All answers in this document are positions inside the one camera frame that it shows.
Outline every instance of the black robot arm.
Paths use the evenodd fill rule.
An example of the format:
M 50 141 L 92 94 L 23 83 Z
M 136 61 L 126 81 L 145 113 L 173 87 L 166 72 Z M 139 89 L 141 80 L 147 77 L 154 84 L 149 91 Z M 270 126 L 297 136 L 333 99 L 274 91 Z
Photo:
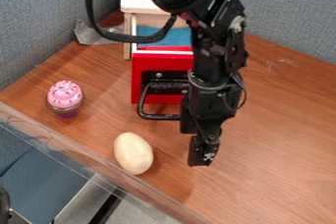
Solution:
M 219 148 L 222 123 L 234 117 L 247 98 L 239 74 L 249 57 L 244 7 L 239 0 L 152 1 L 186 20 L 192 29 L 194 65 L 181 106 L 181 132 L 194 135 L 189 164 L 210 165 Z

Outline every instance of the wire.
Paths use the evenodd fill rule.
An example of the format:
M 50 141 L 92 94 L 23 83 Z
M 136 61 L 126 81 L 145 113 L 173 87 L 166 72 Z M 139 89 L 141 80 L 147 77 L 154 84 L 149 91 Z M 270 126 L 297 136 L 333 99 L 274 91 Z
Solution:
M 115 33 L 108 31 L 105 28 L 101 28 L 95 21 L 94 13 L 93 13 L 93 0 L 85 0 L 86 4 L 86 11 L 88 15 L 88 20 L 91 26 L 95 29 L 97 33 L 101 36 L 115 41 L 121 42 L 133 42 L 133 43 L 152 43 L 162 40 L 168 33 L 168 31 L 173 27 L 176 22 L 176 15 L 172 14 L 169 20 L 167 21 L 166 25 L 150 36 L 133 36 L 133 35 L 126 35 L 121 33 Z
M 243 98 L 243 101 L 242 103 L 237 107 L 237 110 L 241 109 L 246 103 L 247 103 L 247 100 L 248 100 L 248 90 L 247 88 L 245 87 L 244 83 L 242 82 L 242 79 L 240 77 L 240 74 L 234 74 L 232 76 L 232 79 L 236 82 L 236 84 L 242 89 L 243 93 L 244 93 L 244 98 Z

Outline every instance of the egg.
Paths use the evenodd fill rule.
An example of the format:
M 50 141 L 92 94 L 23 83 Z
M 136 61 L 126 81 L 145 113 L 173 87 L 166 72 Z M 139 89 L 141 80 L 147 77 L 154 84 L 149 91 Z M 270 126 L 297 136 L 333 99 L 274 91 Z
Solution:
M 153 163 L 153 150 L 142 137 L 124 133 L 114 141 L 114 155 L 126 171 L 139 175 L 147 171 Z

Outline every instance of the wooden desk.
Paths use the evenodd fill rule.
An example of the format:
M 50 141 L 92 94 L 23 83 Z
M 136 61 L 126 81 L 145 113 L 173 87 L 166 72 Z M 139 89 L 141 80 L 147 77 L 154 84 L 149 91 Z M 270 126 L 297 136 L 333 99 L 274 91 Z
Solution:
M 141 135 L 153 146 L 155 163 L 140 178 L 212 223 L 336 223 L 335 65 L 255 36 L 247 36 L 247 46 L 249 102 L 224 125 L 210 167 L 187 165 L 190 136 L 179 133 L 178 122 L 138 117 L 122 44 L 72 42 L 3 90 L 0 100 L 100 155 L 106 167 L 115 162 L 113 140 L 119 134 Z M 84 89 L 84 107 L 74 119 L 58 118 L 44 105 L 46 91 L 60 80 Z M 140 195 L 121 178 L 122 187 Z M 159 205 L 155 195 L 142 197 Z M 159 207 L 184 218 L 184 209 L 164 204 Z

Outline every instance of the pink cupcake toy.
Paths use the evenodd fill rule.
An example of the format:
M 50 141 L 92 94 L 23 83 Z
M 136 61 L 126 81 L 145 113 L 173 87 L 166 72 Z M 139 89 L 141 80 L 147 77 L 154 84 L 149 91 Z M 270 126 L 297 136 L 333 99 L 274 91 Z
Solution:
M 71 81 L 61 81 L 50 87 L 46 95 L 47 107 L 63 118 L 74 117 L 83 104 L 82 89 Z

